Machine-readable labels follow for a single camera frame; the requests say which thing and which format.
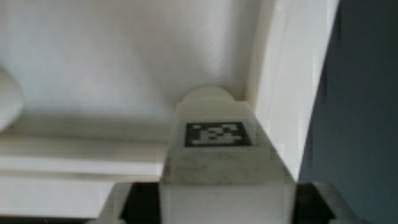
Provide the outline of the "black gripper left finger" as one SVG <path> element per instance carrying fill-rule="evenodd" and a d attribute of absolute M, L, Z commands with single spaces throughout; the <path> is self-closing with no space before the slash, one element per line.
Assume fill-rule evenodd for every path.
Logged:
<path fill-rule="evenodd" d="M 130 187 L 123 212 L 125 224 L 162 224 L 159 183 L 136 183 Z"/>

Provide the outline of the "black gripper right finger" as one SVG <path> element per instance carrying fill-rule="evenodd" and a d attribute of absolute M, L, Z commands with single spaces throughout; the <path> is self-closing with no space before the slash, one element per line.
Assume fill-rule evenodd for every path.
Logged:
<path fill-rule="evenodd" d="M 331 184 L 299 184 L 292 224 L 363 224 Z"/>

